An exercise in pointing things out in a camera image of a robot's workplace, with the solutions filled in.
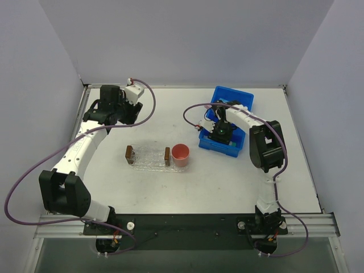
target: gray wall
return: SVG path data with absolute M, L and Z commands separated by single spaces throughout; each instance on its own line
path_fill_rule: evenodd
M 364 1 L 336 0 L 288 84 L 288 100 L 351 272 L 364 268 L 363 76 Z
M 71 135 L 82 85 L 37 0 L 0 8 L 0 203 L 16 179 Z M 53 162 L 42 168 L 50 168 Z M 20 185 L 10 211 L 37 221 L 43 211 L 38 168 Z M 22 272 L 35 228 L 0 212 L 1 272 Z
M 279 85 L 333 0 L 40 0 L 85 83 Z

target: red cup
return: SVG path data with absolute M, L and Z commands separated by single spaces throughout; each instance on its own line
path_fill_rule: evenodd
M 177 167 L 185 167 L 188 163 L 189 148 L 185 144 L 177 144 L 172 148 L 172 159 Z

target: purple cable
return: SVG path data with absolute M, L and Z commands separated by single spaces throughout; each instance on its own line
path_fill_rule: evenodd
M 244 114 L 246 114 L 246 115 L 249 115 L 249 113 L 248 112 L 246 112 L 246 111 L 244 111 L 244 110 L 242 110 L 242 109 L 240 109 L 240 108 L 237 108 L 237 107 L 235 107 L 235 106 L 232 106 L 232 105 L 227 105 L 227 104 L 222 104 L 222 103 L 217 103 L 217 102 L 208 102 L 208 103 L 204 103 L 204 104 L 195 104 L 195 105 L 192 105 L 192 106 L 190 106 L 190 107 L 188 107 L 186 110 L 184 110 L 184 112 L 183 112 L 183 118 L 184 118 L 184 120 L 188 123 L 188 124 L 190 124 L 190 125 L 192 125 L 193 127 L 196 127 L 196 126 L 198 126 L 198 125 L 195 125 L 195 124 L 193 124 L 192 122 L 190 122 L 190 121 L 188 121 L 187 119 L 186 119 L 186 112 L 189 110 L 189 109 L 191 109 L 191 108 L 195 108 L 195 107 L 198 107 L 198 106 L 206 106 L 206 105 L 210 105 L 210 106 L 212 106 L 212 105 L 217 105 L 217 106 L 224 106 L 224 107 L 229 107 L 229 108 L 232 108 L 232 109 L 234 109 L 234 110 L 238 110 L 238 111 L 241 111 L 241 112 L 243 112 Z M 278 142 L 279 142 L 279 144 L 281 145 L 281 147 L 282 147 L 282 150 L 283 150 L 283 154 L 284 154 L 284 158 L 285 158 L 285 161 L 284 161 L 284 166 L 283 166 L 283 168 L 281 169 L 281 170 L 279 170 L 276 174 L 274 174 L 273 175 L 273 181 L 276 181 L 276 178 L 282 173 L 282 172 L 284 172 L 286 169 L 287 169 L 287 166 L 288 166 L 288 155 L 287 155 L 287 149 L 286 149 L 286 146 L 284 145 L 284 143 L 283 143 L 283 141 L 282 141 L 282 139 L 280 138 L 280 136 L 278 135 L 278 133 L 273 129 L 273 127 L 272 126 L 270 126 L 269 125 L 269 123 L 268 122 L 266 122 L 266 121 L 264 121 L 264 120 L 262 120 L 261 118 L 258 118 L 258 117 L 255 117 L 255 116 L 253 116 L 253 115 L 249 115 L 252 119 L 254 119 L 254 120 L 256 120 L 256 121 L 259 121 L 259 122 L 262 122 L 263 124 L 265 124 L 270 130 L 271 130 L 271 132 L 275 135 L 275 137 L 277 138 L 277 140 L 278 140 Z M 301 224 L 303 225 L 303 227 L 304 227 L 304 229 L 305 229 L 305 232 L 306 232 L 306 239 L 305 239 L 305 241 L 304 241 L 304 243 L 302 244 L 302 246 L 300 247 L 300 248 L 298 248 L 298 249 L 296 249 L 296 250 L 294 250 L 294 251 L 292 251 L 292 252 L 288 252 L 288 253 L 285 253 L 285 254 L 272 254 L 272 255 L 268 255 L 267 253 L 262 253 L 264 256 L 267 256 L 267 257 L 271 257 L 271 258 L 280 258 L 280 257 L 287 257 L 287 256 L 290 256 L 290 255 L 292 255 L 292 254 L 295 254 L 295 253 L 298 253 L 299 251 L 301 251 L 301 250 L 303 250 L 305 247 L 306 247 L 306 245 L 307 245 L 307 243 L 308 243 L 308 229 L 307 229 L 307 225 L 303 222 L 303 220 L 300 218 L 300 217 L 298 217 L 296 214 L 294 214 L 294 213 L 292 213 L 292 212 L 290 212 L 289 210 L 287 210 L 287 209 L 285 209 L 282 205 L 281 205 L 281 203 L 279 202 L 279 200 L 278 200 L 278 188 L 277 188 L 277 184 L 275 183 L 274 184 L 274 192 L 275 192 L 275 199 L 276 199 L 276 201 L 277 201 L 277 204 L 278 204 L 278 206 L 281 208 L 281 210 L 283 210 L 284 212 L 286 212 L 286 213 L 288 213 L 288 214 L 290 214 L 291 216 L 293 216 L 293 217 L 295 217 L 298 221 L 300 221 L 301 222 Z
M 152 108 L 152 112 L 149 114 L 149 116 L 138 122 L 138 123 L 135 123 L 135 124 L 131 124 L 131 125 L 107 125 L 107 126 L 101 126 L 101 127 L 97 127 L 97 128 L 94 128 L 94 129 L 91 129 L 89 131 L 87 131 L 85 134 L 90 134 L 92 132 L 95 132 L 95 131 L 98 131 L 98 130 L 102 130 L 102 129 L 110 129 L 110 128 L 128 128 L 128 127 L 135 127 L 135 126 L 138 126 L 138 125 L 141 125 L 145 122 L 147 122 L 151 117 L 152 115 L 154 114 L 154 111 L 155 111 L 155 105 L 156 105 L 156 99 L 155 99 L 155 95 L 154 95 L 154 92 L 152 90 L 152 88 L 144 81 L 142 80 L 138 80 L 138 79 L 132 79 L 133 81 L 136 81 L 136 82 L 140 82 L 141 84 L 144 84 L 148 89 L 149 91 L 151 92 L 152 94 L 152 97 L 153 97 L 153 108 Z M 22 180 L 30 173 L 32 172 L 36 167 L 42 165 L 44 162 L 48 161 L 50 158 L 54 157 L 55 155 L 59 154 L 60 152 L 62 152 L 63 150 L 67 149 L 69 146 L 71 146 L 72 144 L 74 144 L 75 142 L 77 142 L 78 140 L 80 140 L 81 138 L 83 138 L 84 135 L 80 135 L 78 136 L 77 138 L 73 139 L 72 141 L 70 141 L 67 145 L 65 145 L 64 147 L 58 149 L 57 151 L 55 151 L 53 154 L 50 154 L 48 155 L 46 158 L 42 159 L 40 162 L 36 163 L 35 165 L 33 165 L 32 167 L 30 167 L 16 182 L 15 184 L 11 187 L 11 189 L 9 190 L 9 193 L 7 194 L 6 196 L 6 199 L 5 199 L 5 203 L 4 203 L 4 213 L 6 215 L 6 217 L 16 223 L 16 224 L 19 224 L 19 225 L 24 225 L 24 226 L 43 226 L 43 225 L 49 225 L 49 224 L 58 224 L 58 223 L 63 223 L 63 222 L 71 222 L 71 221 L 89 221 L 89 222 L 92 222 L 92 223 L 95 223 L 95 224 L 99 224 L 99 225 L 103 225 L 103 226 L 107 226 L 109 228 L 113 228 L 113 229 L 116 229 L 116 230 L 119 230 L 121 233 L 129 236 L 130 238 L 132 238 L 134 240 L 134 243 L 136 243 L 136 240 L 134 238 L 134 236 L 132 236 L 130 233 L 128 233 L 127 231 L 121 229 L 120 227 L 117 227 L 117 226 L 113 226 L 113 225 L 110 225 L 110 224 L 107 224 L 107 223 L 103 223 L 103 222 L 97 222 L 97 221 L 90 221 L 89 219 L 83 219 L 83 218 L 69 218 L 69 219 L 63 219 L 63 220 L 55 220 L 55 221 L 48 221 L 48 222 L 23 222 L 23 221 L 20 221 L 20 220 L 17 220 L 15 219 L 13 216 L 10 215 L 9 213 L 9 201 L 10 201 L 10 198 L 11 198 L 11 195 L 13 194 L 13 192 L 15 191 L 15 189 L 18 187 L 18 185 L 20 184 L 20 182 L 22 182 Z M 128 249 L 124 249 L 124 250 L 120 250 L 120 251 L 117 251 L 115 253 L 112 253 L 110 255 L 115 255 L 115 254 L 120 254 L 120 253 L 123 253 L 125 251 L 128 251 L 128 250 L 131 250 L 135 247 L 135 244 L 133 247 L 129 247 Z

